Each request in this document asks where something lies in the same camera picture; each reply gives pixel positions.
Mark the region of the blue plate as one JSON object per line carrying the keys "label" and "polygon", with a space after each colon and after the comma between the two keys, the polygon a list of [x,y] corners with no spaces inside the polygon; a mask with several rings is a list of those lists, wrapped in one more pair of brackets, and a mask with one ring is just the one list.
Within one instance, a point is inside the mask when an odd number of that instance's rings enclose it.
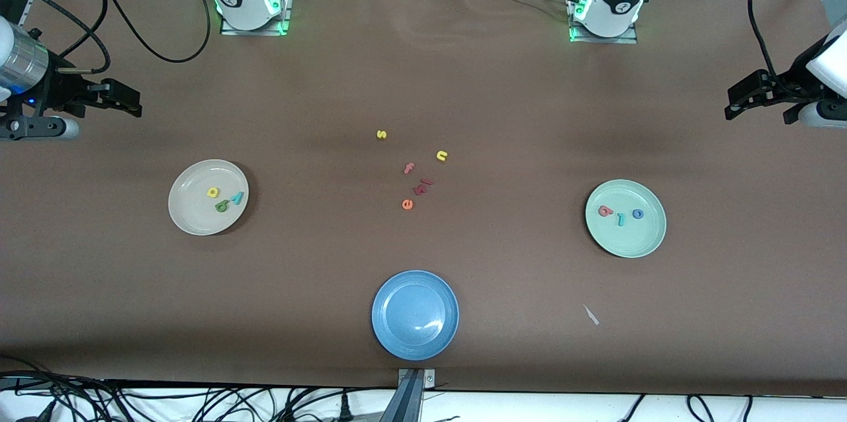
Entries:
{"label": "blue plate", "polygon": [[454,290],[444,278],[409,269],[388,278],[373,298],[373,334],[390,355],[419,362],[440,355],[461,321]]}

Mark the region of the brown table cover sheet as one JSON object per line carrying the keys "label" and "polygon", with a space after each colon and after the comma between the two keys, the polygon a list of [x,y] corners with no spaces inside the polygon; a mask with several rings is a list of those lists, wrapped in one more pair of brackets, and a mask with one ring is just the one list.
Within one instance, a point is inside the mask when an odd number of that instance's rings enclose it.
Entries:
{"label": "brown table cover sheet", "polygon": [[[111,9],[108,74],[143,117],[93,109],[76,139],[0,144],[0,355],[393,386],[373,296],[426,269],[460,305],[426,362],[450,390],[847,395],[847,132],[780,106],[725,120],[762,65],[745,0],[650,0],[637,33],[570,42],[553,0],[294,0],[287,36],[214,33],[171,64]],[[191,235],[167,196],[207,159],[250,198]],[[653,253],[590,236],[610,180],[658,196]]]}

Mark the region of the light green plate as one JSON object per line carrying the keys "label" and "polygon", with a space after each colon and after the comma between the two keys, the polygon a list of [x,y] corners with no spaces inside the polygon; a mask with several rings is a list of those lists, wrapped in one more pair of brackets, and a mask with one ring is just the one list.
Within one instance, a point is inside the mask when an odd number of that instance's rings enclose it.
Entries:
{"label": "light green plate", "polygon": [[[614,215],[602,217],[598,208],[605,205]],[[633,219],[632,210],[640,208],[645,216]],[[617,213],[626,215],[625,226],[617,225]],[[639,182],[610,180],[599,184],[585,203],[585,224],[592,239],[617,257],[635,259],[653,253],[664,241],[668,218],[658,196]]]}

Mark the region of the beige brown plate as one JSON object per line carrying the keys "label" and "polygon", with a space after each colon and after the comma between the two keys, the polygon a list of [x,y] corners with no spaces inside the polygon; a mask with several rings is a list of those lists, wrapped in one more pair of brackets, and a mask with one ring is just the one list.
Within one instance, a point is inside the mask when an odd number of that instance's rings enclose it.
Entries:
{"label": "beige brown plate", "polygon": [[[209,187],[218,187],[220,196],[209,198]],[[245,192],[241,205],[230,199]],[[235,163],[221,159],[207,159],[188,166],[175,179],[167,196],[167,209],[173,223],[191,235],[214,235],[233,226],[245,213],[250,198],[250,185],[246,174]],[[216,202],[229,200],[225,213],[215,211]]]}

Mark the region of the metal mounting bracket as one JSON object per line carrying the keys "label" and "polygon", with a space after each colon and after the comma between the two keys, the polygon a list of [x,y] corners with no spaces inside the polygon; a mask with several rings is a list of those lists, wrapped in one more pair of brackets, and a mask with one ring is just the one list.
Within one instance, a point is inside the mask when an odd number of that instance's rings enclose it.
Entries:
{"label": "metal mounting bracket", "polygon": [[434,368],[402,368],[398,387],[379,422],[420,422],[424,392],[433,388]]}

